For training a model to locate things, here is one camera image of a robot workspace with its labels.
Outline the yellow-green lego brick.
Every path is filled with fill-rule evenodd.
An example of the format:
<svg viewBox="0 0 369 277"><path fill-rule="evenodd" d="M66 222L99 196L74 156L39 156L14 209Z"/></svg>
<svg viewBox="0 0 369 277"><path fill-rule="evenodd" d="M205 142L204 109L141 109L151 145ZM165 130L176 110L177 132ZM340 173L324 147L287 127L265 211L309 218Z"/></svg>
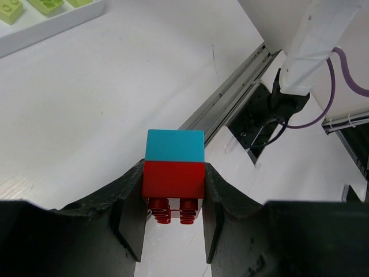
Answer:
<svg viewBox="0 0 369 277"><path fill-rule="evenodd" d="M23 4L19 0L1 0L1 21L8 25L14 22L23 14Z"/></svg>
<svg viewBox="0 0 369 277"><path fill-rule="evenodd" d="M28 2L40 13L46 15L65 3L64 0L28 0Z"/></svg>
<svg viewBox="0 0 369 277"><path fill-rule="evenodd" d="M72 7L80 8L93 2L93 0L66 0Z"/></svg>

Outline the aluminium front rail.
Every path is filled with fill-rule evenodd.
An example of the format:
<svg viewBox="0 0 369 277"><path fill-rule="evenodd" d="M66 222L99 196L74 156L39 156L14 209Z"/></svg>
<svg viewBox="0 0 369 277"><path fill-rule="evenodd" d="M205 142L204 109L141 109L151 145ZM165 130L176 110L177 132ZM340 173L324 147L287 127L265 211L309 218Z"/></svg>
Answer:
<svg viewBox="0 0 369 277"><path fill-rule="evenodd" d="M251 96L251 90L274 59L263 43L259 45L179 129L204 131L205 144L208 144Z"/></svg>

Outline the red teal lego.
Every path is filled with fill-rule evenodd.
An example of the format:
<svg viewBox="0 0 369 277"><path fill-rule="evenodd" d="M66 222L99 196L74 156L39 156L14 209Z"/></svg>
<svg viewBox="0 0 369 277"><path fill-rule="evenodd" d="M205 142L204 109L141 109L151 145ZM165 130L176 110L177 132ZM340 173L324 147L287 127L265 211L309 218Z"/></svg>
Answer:
<svg viewBox="0 0 369 277"><path fill-rule="evenodd" d="M205 134L148 130L141 197L159 224L191 225L205 198Z"/></svg>

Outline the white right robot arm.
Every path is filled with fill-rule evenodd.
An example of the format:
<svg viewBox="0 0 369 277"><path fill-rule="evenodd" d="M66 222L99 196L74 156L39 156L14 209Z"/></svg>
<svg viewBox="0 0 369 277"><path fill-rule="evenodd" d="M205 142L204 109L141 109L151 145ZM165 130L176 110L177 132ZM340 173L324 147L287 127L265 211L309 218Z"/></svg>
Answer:
<svg viewBox="0 0 369 277"><path fill-rule="evenodd" d="M363 5L363 1L311 1L268 97L269 113L283 129L289 127L290 118L306 105L318 70L324 63L330 70L331 94L335 94L332 53L340 57L348 87L358 95L368 96L368 90L354 82L345 53L337 47L340 37Z"/></svg>

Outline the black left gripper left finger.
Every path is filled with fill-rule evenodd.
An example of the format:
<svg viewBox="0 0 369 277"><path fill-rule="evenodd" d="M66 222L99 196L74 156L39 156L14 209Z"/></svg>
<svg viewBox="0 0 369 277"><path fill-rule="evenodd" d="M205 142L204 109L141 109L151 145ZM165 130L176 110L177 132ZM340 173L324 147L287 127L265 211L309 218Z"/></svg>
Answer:
<svg viewBox="0 0 369 277"><path fill-rule="evenodd" d="M143 161L62 209L1 201L2 276L133 276L146 205Z"/></svg>

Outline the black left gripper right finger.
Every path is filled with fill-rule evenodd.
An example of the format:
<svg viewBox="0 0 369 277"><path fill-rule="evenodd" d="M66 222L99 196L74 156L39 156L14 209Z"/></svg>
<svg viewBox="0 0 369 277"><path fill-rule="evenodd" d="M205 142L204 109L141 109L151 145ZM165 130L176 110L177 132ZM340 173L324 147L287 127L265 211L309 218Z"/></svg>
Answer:
<svg viewBox="0 0 369 277"><path fill-rule="evenodd" d="M205 165L203 226L213 276L367 276L368 204L260 204Z"/></svg>

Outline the white divided sorting tray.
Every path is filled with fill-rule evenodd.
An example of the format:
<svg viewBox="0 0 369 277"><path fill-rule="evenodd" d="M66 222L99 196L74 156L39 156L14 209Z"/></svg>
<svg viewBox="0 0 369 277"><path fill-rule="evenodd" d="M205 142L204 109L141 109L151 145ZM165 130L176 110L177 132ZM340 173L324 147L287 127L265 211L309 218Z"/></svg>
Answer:
<svg viewBox="0 0 369 277"><path fill-rule="evenodd" d="M24 12L14 24L1 21L2 58L100 16L105 4L104 1L93 1L74 8L64 1L62 6L46 15L28 1L21 2Z"/></svg>

